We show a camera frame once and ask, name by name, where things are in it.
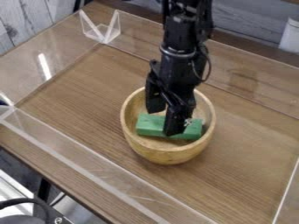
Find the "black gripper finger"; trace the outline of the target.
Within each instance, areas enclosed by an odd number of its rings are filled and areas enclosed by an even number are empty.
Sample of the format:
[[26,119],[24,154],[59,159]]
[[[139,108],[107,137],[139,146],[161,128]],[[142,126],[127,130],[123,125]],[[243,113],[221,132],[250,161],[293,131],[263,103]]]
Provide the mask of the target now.
[[163,133],[170,137],[182,134],[186,130],[186,120],[193,117],[195,102],[189,101],[186,104],[166,103],[166,118]]
[[153,114],[165,111],[166,100],[163,98],[163,91],[158,85],[155,73],[147,75],[145,91],[147,112]]

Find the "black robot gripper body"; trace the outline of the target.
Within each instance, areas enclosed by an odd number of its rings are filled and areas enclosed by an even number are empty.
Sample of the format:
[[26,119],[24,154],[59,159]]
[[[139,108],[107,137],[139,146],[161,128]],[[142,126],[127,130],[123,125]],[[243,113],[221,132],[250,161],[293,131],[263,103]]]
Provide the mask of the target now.
[[161,46],[161,51],[162,60],[151,60],[150,73],[155,73],[166,103],[195,102],[194,89],[207,80],[203,77],[210,63],[207,46],[195,47],[193,52],[179,52]]

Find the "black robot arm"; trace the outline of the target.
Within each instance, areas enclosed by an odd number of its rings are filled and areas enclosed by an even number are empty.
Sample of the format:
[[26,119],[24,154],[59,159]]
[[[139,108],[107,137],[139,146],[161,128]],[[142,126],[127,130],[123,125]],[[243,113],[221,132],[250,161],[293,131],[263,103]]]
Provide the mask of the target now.
[[163,0],[162,59],[150,61],[145,92],[147,112],[166,113],[169,137],[185,132],[197,108],[194,89],[211,76],[213,31],[213,0]]

